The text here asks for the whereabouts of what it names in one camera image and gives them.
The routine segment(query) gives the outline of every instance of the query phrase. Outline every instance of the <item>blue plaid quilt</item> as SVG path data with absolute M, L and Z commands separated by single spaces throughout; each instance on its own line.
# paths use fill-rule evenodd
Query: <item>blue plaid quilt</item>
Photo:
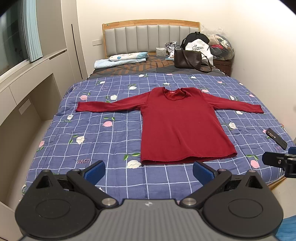
M 281 169 L 266 166 L 261 161 L 265 151 L 287 153 L 267 137 L 265 130 L 271 127 L 288 143 L 288 147 L 293 142 L 284 127 L 242 83 L 230 77 L 202 74 L 147 73 L 104 77 L 74 84 L 61 101 L 59 111 L 39 145 L 26 185 L 30 186 L 42 169 L 65 174 L 73 168 L 84 169 L 97 160 L 103 160 L 106 174 L 96 186 L 119 202 L 124 198 L 180 200 L 200 188 L 201 184 L 192 174 L 192 164 L 139 163 L 142 132 L 139 111 L 75 112 L 81 101 L 113 102 L 159 86 L 170 90 L 196 87 L 218 97 L 260 104 L 264 114 L 216 111 L 238 154 L 233 158 L 208 161 L 207 164 L 214 169 L 228 169 L 233 174 L 244 174 L 254 169 L 267 184 L 283 175 Z M 194 128 L 195 120 L 184 116 L 180 125 Z

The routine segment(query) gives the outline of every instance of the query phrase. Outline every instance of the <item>upholstered headboard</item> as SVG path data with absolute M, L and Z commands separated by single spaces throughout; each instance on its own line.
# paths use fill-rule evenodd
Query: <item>upholstered headboard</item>
M 200 30 L 200 22 L 171 19 L 144 19 L 104 23 L 105 57 L 122 53 L 150 52 L 165 43 L 178 44 L 189 34 Z

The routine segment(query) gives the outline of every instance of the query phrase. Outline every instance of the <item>wall outlet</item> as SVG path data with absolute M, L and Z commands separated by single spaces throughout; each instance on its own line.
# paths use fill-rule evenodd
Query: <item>wall outlet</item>
M 93 46 L 100 45 L 100 44 L 102 44 L 102 40 L 97 39 L 97 40 L 94 40 L 92 43 L 93 43 Z

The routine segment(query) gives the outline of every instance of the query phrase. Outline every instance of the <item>window curtain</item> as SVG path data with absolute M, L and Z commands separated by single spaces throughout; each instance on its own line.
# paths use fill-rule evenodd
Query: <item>window curtain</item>
M 36 0 L 22 1 L 22 18 L 25 43 L 30 61 L 33 62 L 43 56 L 38 34 Z

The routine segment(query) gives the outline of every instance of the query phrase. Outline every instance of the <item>white shopping bag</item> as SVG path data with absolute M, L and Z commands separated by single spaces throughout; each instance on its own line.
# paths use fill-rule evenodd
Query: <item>white shopping bag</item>
M 201 39 L 196 39 L 191 43 L 188 43 L 185 47 L 185 50 L 193 50 L 202 52 L 209 59 L 211 65 L 213 65 L 213 55 L 211 54 L 210 47 Z M 202 62 L 205 64 L 209 64 L 206 57 L 202 55 Z

